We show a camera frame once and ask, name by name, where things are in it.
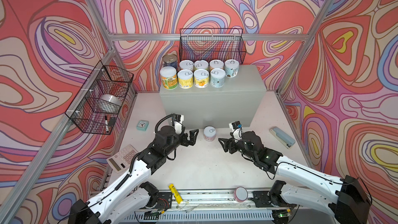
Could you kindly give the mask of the white lid can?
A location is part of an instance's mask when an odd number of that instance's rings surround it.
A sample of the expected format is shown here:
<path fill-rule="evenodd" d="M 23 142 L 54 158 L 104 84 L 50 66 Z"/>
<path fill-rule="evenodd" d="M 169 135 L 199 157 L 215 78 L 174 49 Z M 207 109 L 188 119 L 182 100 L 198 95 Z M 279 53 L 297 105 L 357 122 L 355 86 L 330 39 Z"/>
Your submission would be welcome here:
<path fill-rule="evenodd" d="M 239 62 L 234 59 L 227 60 L 224 63 L 224 71 L 226 72 L 226 77 L 233 78 L 238 74 Z"/>
<path fill-rule="evenodd" d="M 210 72 L 210 85 L 214 88 L 221 88 L 225 84 L 226 72 L 221 68 L 215 68 Z"/>

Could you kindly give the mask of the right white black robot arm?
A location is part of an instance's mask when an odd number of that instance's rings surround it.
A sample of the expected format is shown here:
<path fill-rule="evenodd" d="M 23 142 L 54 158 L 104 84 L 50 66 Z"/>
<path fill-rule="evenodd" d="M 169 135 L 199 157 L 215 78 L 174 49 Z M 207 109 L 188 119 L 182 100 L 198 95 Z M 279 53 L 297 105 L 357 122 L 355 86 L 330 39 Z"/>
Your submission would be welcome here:
<path fill-rule="evenodd" d="M 340 224 L 365 224 L 368 221 L 372 200 L 359 179 L 328 175 L 306 167 L 282 153 L 267 148 L 254 131 L 231 132 L 229 139 L 219 138 L 224 152 L 241 156 L 266 174 L 289 178 L 303 185 L 297 188 L 276 180 L 268 193 L 270 202 L 301 205 L 333 216 Z"/>

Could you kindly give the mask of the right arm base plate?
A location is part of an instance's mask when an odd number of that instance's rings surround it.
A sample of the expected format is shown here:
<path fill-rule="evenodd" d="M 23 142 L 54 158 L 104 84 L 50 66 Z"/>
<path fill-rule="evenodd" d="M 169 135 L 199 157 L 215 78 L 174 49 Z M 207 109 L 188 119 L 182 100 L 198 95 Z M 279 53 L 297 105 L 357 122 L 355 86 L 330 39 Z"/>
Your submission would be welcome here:
<path fill-rule="evenodd" d="M 280 196 L 271 194 L 269 191 L 253 191 L 252 197 L 248 198 L 257 208 L 295 208 L 296 204 L 287 203 Z"/>

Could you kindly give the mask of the pink label can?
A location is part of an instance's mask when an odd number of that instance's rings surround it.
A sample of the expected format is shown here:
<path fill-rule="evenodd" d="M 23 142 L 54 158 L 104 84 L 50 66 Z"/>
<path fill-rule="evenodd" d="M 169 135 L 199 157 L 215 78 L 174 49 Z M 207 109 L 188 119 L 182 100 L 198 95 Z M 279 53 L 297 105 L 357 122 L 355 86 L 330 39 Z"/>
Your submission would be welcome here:
<path fill-rule="evenodd" d="M 194 71 L 194 62 L 190 61 L 190 60 L 182 60 L 179 63 L 179 69 L 180 70 L 190 70 L 190 71 Z"/>

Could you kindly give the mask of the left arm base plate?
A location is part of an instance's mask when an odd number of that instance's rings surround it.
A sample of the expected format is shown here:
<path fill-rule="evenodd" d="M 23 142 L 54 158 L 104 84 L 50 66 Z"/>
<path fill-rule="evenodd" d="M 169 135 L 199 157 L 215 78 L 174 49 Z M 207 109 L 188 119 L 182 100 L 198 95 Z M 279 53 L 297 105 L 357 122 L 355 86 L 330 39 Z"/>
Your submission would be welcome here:
<path fill-rule="evenodd" d="M 140 208 L 140 211 L 166 211 L 172 207 L 172 200 L 173 194 L 171 192 L 161 191 L 158 193 L 158 199 L 156 203 L 151 200 L 147 206 Z"/>

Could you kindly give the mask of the dark blue tin can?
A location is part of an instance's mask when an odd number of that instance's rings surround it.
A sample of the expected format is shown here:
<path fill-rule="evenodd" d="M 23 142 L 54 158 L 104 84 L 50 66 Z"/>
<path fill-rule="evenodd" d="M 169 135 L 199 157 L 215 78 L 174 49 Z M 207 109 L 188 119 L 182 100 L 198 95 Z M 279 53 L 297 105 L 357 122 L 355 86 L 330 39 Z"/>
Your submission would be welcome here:
<path fill-rule="evenodd" d="M 163 67 L 171 66 L 178 68 L 178 58 L 176 54 L 166 54 L 162 57 Z"/>

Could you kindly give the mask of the yellow label can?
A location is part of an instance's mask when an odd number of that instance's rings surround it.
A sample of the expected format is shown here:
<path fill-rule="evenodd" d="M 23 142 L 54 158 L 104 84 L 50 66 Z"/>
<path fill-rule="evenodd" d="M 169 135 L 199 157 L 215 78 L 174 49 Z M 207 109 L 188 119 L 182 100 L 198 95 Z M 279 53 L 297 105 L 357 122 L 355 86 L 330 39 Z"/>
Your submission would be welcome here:
<path fill-rule="evenodd" d="M 197 88 L 206 88 L 209 84 L 209 71 L 206 69 L 197 69 L 194 71 L 194 85 Z"/>
<path fill-rule="evenodd" d="M 177 73 L 178 84 L 182 89 L 193 87 L 193 72 L 189 69 L 182 69 Z"/>

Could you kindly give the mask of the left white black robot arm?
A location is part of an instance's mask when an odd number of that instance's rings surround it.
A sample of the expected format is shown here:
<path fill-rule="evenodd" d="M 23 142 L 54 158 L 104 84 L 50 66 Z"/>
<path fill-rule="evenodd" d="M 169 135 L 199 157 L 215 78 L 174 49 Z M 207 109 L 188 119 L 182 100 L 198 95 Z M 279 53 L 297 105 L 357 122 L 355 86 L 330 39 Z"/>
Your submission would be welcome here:
<path fill-rule="evenodd" d="M 133 156 L 130 167 L 107 188 L 88 201 L 76 201 L 66 218 L 69 224 L 118 224 L 141 208 L 152 208 L 159 200 L 158 189 L 148 178 L 176 153 L 179 146 L 193 146 L 199 131 L 185 133 L 183 116 L 163 117 L 154 130 L 154 140 Z"/>

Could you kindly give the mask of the green yellow peach can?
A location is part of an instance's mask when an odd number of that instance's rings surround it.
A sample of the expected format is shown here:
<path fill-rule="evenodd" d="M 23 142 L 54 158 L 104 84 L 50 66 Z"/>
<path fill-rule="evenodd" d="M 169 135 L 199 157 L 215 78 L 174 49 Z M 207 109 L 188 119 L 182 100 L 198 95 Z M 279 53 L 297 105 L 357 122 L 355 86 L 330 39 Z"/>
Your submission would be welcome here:
<path fill-rule="evenodd" d="M 173 90 L 178 86 L 177 70 L 172 66 L 165 66 L 160 70 L 162 85 L 167 90 Z"/>

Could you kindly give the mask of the green label can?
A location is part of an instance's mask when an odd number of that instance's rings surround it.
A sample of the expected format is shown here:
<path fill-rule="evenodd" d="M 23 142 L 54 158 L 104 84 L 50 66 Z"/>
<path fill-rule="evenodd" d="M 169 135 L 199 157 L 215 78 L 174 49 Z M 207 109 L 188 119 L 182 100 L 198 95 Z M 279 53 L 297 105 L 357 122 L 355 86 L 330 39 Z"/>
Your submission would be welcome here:
<path fill-rule="evenodd" d="M 209 67 L 209 63 L 206 60 L 199 60 L 199 61 L 195 61 L 194 63 L 194 70 L 198 70 L 198 69 L 204 69 L 204 70 L 208 70 Z"/>

